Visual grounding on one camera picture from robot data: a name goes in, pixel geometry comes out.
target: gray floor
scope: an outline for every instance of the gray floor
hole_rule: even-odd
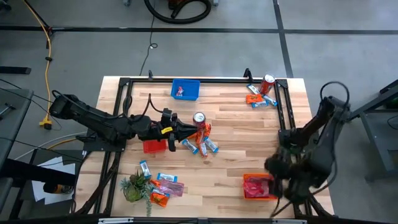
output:
[[[37,25],[21,2],[10,1],[13,10],[0,12],[0,25]],[[31,0],[31,4],[52,26],[150,27],[152,19],[141,0],[132,0],[131,7],[124,7],[121,0]],[[279,4],[286,29],[398,29],[395,0],[280,0]],[[166,5],[159,0],[157,9],[169,14]],[[192,3],[181,16],[201,9],[201,5]],[[277,25],[272,0],[220,0],[219,7],[196,24],[171,26],[155,21],[154,27],[275,29]],[[356,109],[397,78],[398,35],[287,35],[286,39],[294,77],[305,79],[313,113],[318,109],[320,87],[330,80],[347,84],[352,109]],[[240,77],[249,67],[257,77],[266,72],[286,77],[278,34],[166,32],[155,33],[152,41],[159,47],[151,50],[144,74],[151,69],[154,75]],[[50,87],[95,105],[102,77],[137,75],[148,43],[149,33],[56,33]],[[42,32],[0,31],[0,64],[32,68],[28,76],[0,78],[46,96],[45,56]],[[345,98],[339,88],[331,87],[326,92]],[[40,108],[31,105],[17,139],[38,145],[85,130],[75,122],[61,121],[61,131],[45,131],[38,127],[44,115]],[[29,149],[16,144],[10,158]],[[64,149],[81,149],[81,144],[68,144]],[[336,150],[339,172],[330,187],[335,213],[343,218],[396,223],[398,181],[368,184],[363,178],[377,172],[381,163],[360,120],[345,126]],[[43,208],[42,202],[37,204],[38,208],[32,211],[29,208],[37,205],[26,205],[23,217],[42,217],[48,215],[44,212],[48,209],[54,210],[52,215],[62,214],[69,206],[60,203]]]

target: wooden board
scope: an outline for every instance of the wooden board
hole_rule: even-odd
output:
[[[113,112],[120,77],[104,77],[97,108]],[[311,119],[310,107],[303,79],[288,79],[290,98],[295,122],[298,127]],[[136,83],[132,91],[130,114],[141,114],[147,103],[148,94],[158,109],[168,107],[177,112],[185,123],[192,123],[197,111],[206,115],[211,123],[210,138],[219,146],[217,154],[209,153],[204,159],[193,155],[187,148],[176,142],[177,152],[166,151],[158,154],[144,154],[142,142],[132,139],[127,142],[119,165],[118,182],[114,193],[112,216],[145,216],[143,200],[127,202],[119,190],[119,182],[141,169],[139,162],[146,159],[152,175],[158,172],[178,176],[185,184],[182,197],[172,197],[167,208],[154,205],[153,217],[236,217],[268,218],[276,202],[248,201],[243,199],[243,174],[263,173],[264,161],[277,146],[279,120],[273,106],[252,109],[246,104],[250,91],[245,84],[202,83],[200,97],[196,101],[181,101],[170,97],[171,83]],[[270,96],[275,98],[274,90]],[[284,114],[287,116],[285,99],[281,92]],[[148,109],[147,114],[159,120],[161,114]],[[92,152],[81,167],[76,187],[76,204],[79,209],[93,193],[100,179],[103,152]],[[101,211],[108,195],[103,194]],[[325,210],[333,213],[328,189],[316,196]],[[287,203],[282,199],[280,207]],[[292,218],[292,207],[280,213],[279,218]]]

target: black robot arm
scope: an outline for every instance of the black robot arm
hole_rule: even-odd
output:
[[[335,161],[335,142],[349,117],[349,105],[329,96],[321,100],[317,115],[303,128],[280,131],[280,147],[264,164],[275,179],[273,192],[282,196],[281,180],[289,180],[283,195],[292,203],[304,203],[310,196],[310,187],[319,188],[331,173]],[[313,134],[324,126],[317,144],[303,155],[300,161],[292,162],[293,154],[302,154],[303,148]]]
[[[63,95],[53,91],[55,101],[50,114],[60,119],[73,119],[94,131],[108,144],[132,139],[136,135],[141,141],[167,139],[170,151],[175,151],[174,141],[179,142],[197,132],[197,127],[185,124],[168,108],[164,108],[160,121],[145,115],[121,114],[112,116],[80,101],[75,95]]]

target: blue bin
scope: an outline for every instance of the blue bin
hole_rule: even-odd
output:
[[[180,86],[182,87],[184,92],[182,93],[182,96],[175,96]],[[198,80],[174,79],[172,92],[170,95],[176,100],[197,100],[197,98],[199,97],[199,87],[200,81]]]

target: green plant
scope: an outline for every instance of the green plant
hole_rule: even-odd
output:
[[[120,181],[120,190],[123,191],[124,197],[128,202],[136,202],[142,198],[146,200],[147,216],[149,217],[152,211],[152,204],[150,202],[149,192],[152,190],[152,185],[149,179],[145,178],[143,172],[138,171],[131,175],[129,180],[124,178]]]

